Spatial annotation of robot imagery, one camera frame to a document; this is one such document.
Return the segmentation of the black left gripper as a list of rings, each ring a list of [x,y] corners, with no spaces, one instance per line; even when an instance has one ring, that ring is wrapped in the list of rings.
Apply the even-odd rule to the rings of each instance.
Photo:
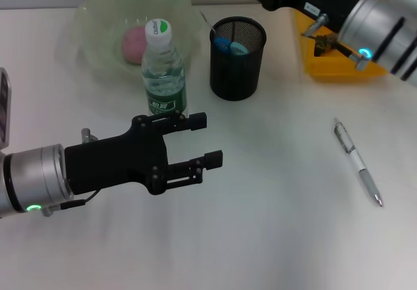
[[[223,166],[221,150],[206,153],[185,162],[169,164],[163,134],[207,127],[204,112],[186,117],[179,111],[132,119],[127,132],[67,147],[66,179],[71,191],[84,194],[96,190],[138,182],[152,194],[161,194],[166,186],[190,186],[203,182],[203,170]]]

